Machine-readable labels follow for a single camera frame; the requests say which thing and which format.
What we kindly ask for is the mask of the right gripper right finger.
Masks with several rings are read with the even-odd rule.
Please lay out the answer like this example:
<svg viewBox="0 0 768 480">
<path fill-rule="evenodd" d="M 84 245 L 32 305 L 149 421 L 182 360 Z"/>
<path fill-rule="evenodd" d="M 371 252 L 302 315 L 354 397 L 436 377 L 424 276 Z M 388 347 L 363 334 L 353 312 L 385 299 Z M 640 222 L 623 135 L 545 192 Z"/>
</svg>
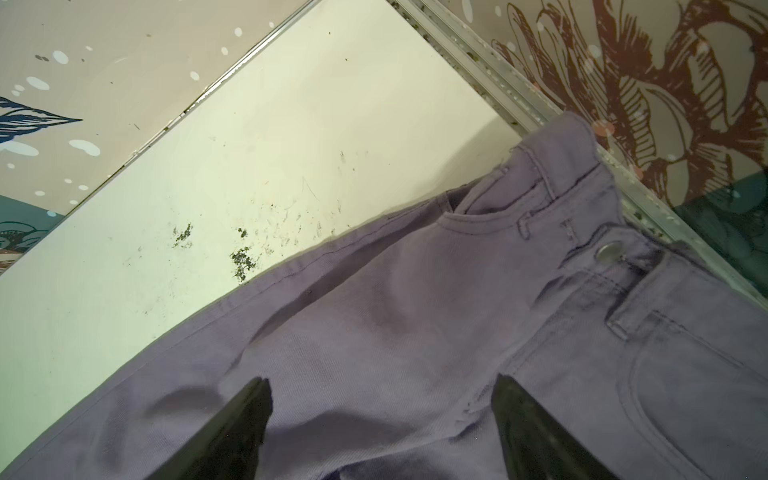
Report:
<svg viewBox="0 0 768 480">
<path fill-rule="evenodd" d="M 509 478 L 615 477 L 512 377 L 497 377 L 491 408 Z"/>
</svg>

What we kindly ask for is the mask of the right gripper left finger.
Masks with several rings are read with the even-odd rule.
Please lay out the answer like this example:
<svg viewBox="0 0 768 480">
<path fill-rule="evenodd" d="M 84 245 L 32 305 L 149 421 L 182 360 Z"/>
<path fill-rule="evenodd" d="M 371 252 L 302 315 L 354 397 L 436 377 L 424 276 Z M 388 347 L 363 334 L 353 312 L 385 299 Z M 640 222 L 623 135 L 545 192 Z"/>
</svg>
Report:
<svg viewBox="0 0 768 480">
<path fill-rule="evenodd" d="M 253 479 L 272 411 L 270 382 L 253 379 L 149 477 Z"/>
</svg>

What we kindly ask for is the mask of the purple trousers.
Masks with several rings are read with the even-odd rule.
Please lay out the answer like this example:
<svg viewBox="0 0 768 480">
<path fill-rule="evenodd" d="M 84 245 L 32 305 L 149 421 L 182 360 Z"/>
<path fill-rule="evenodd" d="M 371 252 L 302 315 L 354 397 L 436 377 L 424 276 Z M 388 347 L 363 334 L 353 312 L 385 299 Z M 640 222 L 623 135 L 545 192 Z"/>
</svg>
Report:
<svg viewBox="0 0 768 480">
<path fill-rule="evenodd" d="M 245 283 L 161 336 L 3 471 L 149 479 L 255 378 L 253 479 L 511 479 L 516 380 L 617 479 L 767 475 L 767 314 L 627 223 L 564 113 L 488 175 Z"/>
</svg>

